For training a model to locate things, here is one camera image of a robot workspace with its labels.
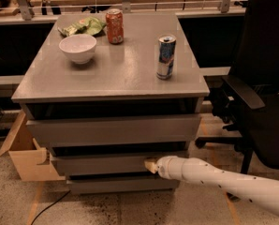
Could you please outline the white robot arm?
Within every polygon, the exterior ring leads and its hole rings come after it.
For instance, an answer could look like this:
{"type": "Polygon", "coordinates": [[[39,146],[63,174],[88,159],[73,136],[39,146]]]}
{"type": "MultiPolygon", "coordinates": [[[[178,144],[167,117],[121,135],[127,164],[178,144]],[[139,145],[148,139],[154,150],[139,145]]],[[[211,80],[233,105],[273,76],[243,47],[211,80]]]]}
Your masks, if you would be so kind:
{"type": "Polygon", "coordinates": [[[222,188],[279,217],[279,180],[228,172],[195,157],[152,157],[144,160],[144,166],[168,180],[222,188]]]}

